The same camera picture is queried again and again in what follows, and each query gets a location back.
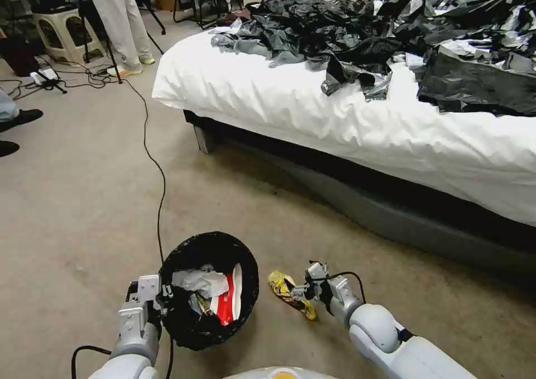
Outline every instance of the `black shoe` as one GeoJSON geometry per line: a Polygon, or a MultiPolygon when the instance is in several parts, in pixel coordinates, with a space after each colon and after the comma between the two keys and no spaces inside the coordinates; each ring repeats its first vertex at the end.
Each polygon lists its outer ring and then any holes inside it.
{"type": "Polygon", "coordinates": [[[42,116],[43,116],[43,111],[38,110],[38,109],[21,110],[18,116],[12,119],[11,121],[0,122],[0,132],[7,131],[8,129],[11,129],[18,125],[23,125],[25,123],[35,121],[36,119],[39,119],[42,116]]]}
{"type": "Polygon", "coordinates": [[[13,142],[0,141],[0,157],[9,156],[19,149],[19,145],[13,142]]]}

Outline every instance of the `gray pants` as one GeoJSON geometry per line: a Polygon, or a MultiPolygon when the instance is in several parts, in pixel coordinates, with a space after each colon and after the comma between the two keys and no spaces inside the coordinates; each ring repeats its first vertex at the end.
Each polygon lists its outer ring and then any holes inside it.
{"type": "Polygon", "coordinates": [[[11,121],[17,118],[19,109],[15,102],[0,89],[0,122],[11,121]]]}
{"type": "Polygon", "coordinates": [[[140,57],[151,57],[151,44],[135,0],[92,0],[125,69],[142,68],[140,57]]]}

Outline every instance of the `white bed sheet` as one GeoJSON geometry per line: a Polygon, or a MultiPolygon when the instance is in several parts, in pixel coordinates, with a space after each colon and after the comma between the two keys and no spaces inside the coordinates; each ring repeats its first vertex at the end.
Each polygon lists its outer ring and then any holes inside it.
{"type": "Polygon", "coordinates": [[[393,67],[387,100],[365,102],[357,83],[326,97],[325,71],[269,68],[262,56],[220,52],[211,37],[188,37],[163,55],[153,98],[536,226],[536,118],[439,113],[417,101],[403,63],[393,67]]]}

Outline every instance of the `yellow snack wrapper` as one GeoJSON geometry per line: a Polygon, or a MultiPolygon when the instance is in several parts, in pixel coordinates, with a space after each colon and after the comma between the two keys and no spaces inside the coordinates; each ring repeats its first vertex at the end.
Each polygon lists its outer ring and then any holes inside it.
{"type": "Polygon", "coordinates": [[[274,270],[268,276],[268,283],[270,284],[270,287],[272,288],[272,291],[274,292],[274,294],[279,299],[285,301],[294,309],[297,309],[298,311],[303,313],[305,316],[307,316],[307,319],[314,320],[317,317],[317,313],[314,310],[314,306],[311,305],[311,303],[307,300],[303,300],[303,301],[293,300],[292,297],[290,296],[290,288],[288,287],[286,282],[289,282],[293,286],[296,285],[292,277],[287,276],[277,270],[274,270]]]}

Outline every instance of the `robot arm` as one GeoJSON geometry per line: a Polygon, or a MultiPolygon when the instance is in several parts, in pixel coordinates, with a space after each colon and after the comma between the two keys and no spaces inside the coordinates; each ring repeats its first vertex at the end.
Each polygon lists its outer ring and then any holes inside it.
{"type": "Polygon", "coordinates": [[[159,275],[141,276],[130,284],[118,312],[119,335],[110,359],[89,379],[158,379],[154,368],[166,314],[162,297],[173,296],[159,275]]]}
{"type": "Polygon", "coordinates": [[[314,262],[305,273],[305,281],[305,285],[292,289],[292,297],[322,301],[329,313],[349,327],[352,344],[388,377],[475,378],[430,341],[411,334],[386,308],[355,297],[348,280],[341,275],[330,277],[326,265],[314,262]]]}

